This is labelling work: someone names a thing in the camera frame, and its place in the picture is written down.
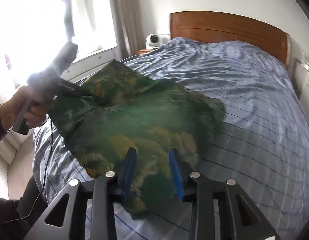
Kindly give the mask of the wooden headboard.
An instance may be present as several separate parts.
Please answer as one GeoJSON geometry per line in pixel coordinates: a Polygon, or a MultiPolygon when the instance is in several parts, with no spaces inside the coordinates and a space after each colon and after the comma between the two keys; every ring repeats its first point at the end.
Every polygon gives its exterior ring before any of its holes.
{"type": "Polygon", "coordinates": [[[245,16],[215,11],[172,12],[170,36],[203,43],[243,41],[274,56],[286,68],[290,64],[290,35],[270,24],[245,16]]]}

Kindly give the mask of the green patterned silk garment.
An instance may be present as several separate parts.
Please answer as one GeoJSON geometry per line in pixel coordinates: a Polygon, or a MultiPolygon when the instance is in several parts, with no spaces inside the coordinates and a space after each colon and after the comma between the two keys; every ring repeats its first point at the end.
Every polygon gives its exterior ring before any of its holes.
{"type": "Polygon", "coordinates": [[[137,151],[123,208],[133,219],[157,212],[175,193],[169,151],[197,167],[225,116],[218,99],[112,61],[82,82],[84,95],[58,93],[49,115],[66,148],[92,177],[137,151]]]}

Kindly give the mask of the blue checked bed sheet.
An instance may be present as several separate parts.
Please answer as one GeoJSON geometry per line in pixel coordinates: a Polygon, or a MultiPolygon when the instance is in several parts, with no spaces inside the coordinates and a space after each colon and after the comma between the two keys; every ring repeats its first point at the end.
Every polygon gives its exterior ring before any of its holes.
{"type": "MultiPolygon", "coordinates": [[[[309,230],[309,122],[280,61],[245,42],[179,37],[122,63],[221,100],[225,118],[199,171],[211,180],[236,179],[281,239],[303,238],[309,230]]],[[[91,180],[53,124],[50,153],[50,125],[48,120],[34,130],[32,165],[39,190],[46,171],[48,204],[69,180],[91,180]]],[[[118,239],[187,239],[190,213],[175,196],[144,220],[115,205],[118,239]]]]}

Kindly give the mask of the grey curtain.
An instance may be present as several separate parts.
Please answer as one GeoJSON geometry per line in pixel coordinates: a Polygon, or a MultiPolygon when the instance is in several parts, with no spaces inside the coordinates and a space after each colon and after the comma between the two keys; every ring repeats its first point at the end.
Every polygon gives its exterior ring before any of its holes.
{"type": "Polygon", "coordinates": [[[139,0],[110,0],[120,57],[133,56],[144,48],[139,0]]]}

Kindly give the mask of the wooden nightstand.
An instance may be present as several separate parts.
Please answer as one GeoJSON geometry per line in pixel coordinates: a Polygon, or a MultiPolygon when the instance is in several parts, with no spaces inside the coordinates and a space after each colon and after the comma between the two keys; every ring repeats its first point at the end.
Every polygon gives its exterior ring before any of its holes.
{"type": "Polygon", "coordinates": [[[138,50],[137,51],[137,55],[141,55],[141,54],[146,54],[146,53],[149,53],[150,51],[153,51],[154,48],[145,48],[145,49],[141,49],[141,50],[138,50]]]}

